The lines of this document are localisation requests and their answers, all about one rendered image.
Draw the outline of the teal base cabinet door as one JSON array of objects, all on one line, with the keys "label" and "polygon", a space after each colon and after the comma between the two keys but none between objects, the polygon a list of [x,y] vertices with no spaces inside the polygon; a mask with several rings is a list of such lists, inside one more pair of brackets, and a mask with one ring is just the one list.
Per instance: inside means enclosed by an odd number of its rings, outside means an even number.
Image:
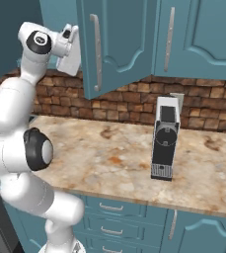
[{"label": "teal base cabinet door", "polygon": [[160,253],[226,253],[226,217],[178,211],[169,240],[173,216],[168,211]]}]

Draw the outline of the black and silver coffee machine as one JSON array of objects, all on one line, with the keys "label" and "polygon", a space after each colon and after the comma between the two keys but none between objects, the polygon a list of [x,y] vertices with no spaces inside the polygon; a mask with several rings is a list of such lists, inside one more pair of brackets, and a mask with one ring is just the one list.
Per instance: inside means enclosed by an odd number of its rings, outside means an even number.
[{"label": "black and silver coffee machine", "polygon": [[171,181],[173,163],[181,127],[184,94],[159,96],[152,141],[151,178]]}]

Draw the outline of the teal base cabinet panel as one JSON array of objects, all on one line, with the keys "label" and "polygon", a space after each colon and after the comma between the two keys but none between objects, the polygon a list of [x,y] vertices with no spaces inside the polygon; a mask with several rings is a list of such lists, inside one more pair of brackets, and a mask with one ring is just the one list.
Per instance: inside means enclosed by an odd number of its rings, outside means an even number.
[{"label": "teal base cabinet panel", "polygon": [[38,253],[46,243],[45,219],[4,204],[25,253]]}]

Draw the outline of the teal wall cabinet body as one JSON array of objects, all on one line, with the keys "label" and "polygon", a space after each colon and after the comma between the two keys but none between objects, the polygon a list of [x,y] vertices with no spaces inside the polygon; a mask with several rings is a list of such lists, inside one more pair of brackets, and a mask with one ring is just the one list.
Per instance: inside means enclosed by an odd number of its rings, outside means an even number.
[{"label": "teal wall cabinet body", "polygon": [[[61,33],[67,24],[71,27],[77,25],[76,0],[39,0],[39,3],[44,27]],[[49,69],[57,69],[58,58],[55,55],[50,58]]]}]

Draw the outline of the wide teal drawer front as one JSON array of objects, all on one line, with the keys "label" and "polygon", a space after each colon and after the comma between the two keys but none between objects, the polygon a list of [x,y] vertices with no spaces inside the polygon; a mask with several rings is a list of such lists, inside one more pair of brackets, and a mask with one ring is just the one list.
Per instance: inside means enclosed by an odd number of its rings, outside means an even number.
[{"label": "wide teal drawer front", "polygon": [[120,251],[122,253],[160,253],[159,247],[143,245],[139,243],[130,243],[125,240],[106,239],[100,236],[93,236],[78,232],[77,238],[83,243],[87,253],[105,253],[102,250],[103,245],[107,249]]},{"label": "wide teal drawer front", "polygon": [[84,226],[86,229],[101,233],[104,233],[101,231],[101,226],[114,231],[121,231],[123,229],[123,234],[116,236],[130,238],[145,237],[149,234],[161,235],[163,233],[163,227],[161,225],[115,219],[95,214],[89,214],[84,217]]}]

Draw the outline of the short teal drawer front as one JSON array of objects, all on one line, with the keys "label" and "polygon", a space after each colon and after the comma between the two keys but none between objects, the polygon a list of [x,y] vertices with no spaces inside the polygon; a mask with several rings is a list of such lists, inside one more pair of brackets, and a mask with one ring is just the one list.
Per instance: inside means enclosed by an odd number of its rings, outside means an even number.
[{"label": "short teal drawer front", "polygon": [[[114,215],[120,216],[144,216],[146,213],[146,207],[133,204],[129,202],[115,201],[103,198],[95,198],[95,197],[84,197],[86,207],[93,211],[107,212]],[[105,206],[117,207],[120,208],[124,206],[123,211],[108,211],[101,209],[99,203],[103,203]]]}]

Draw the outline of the open teal cabinet door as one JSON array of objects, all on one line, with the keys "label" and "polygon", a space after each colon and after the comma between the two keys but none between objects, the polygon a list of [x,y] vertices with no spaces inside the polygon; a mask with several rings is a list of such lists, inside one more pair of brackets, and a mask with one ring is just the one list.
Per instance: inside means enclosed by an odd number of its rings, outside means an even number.
[{"label": "open teal cabinet door", "polygon": [[[94,99],[151,74],[157,0],[76,0],[84,95]],[[102,89],[97,92],[94,23],[99,17]]]}]

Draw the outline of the closed teal cabinet door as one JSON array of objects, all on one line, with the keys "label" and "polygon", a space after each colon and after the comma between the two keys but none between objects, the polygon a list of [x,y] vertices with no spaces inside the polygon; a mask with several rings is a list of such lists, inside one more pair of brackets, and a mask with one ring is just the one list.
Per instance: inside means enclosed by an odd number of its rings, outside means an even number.
[{"label": "closed teal cabinet door", "polygon": [[[176,13],[165,72],[171,7]],[[161,0],[154,74],[226,80],[226,0]]]}]

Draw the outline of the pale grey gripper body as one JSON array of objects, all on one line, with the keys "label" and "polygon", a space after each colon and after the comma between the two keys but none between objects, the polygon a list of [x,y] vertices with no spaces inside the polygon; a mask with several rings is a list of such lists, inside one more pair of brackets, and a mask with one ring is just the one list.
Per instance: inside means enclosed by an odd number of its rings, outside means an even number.
[{"label": "pale grey gripper body", "polygon": [[81,65],[79,29],[73,28],[67,43],[67,52],[57,60],[56,68],[70,76],[76,76]]}]

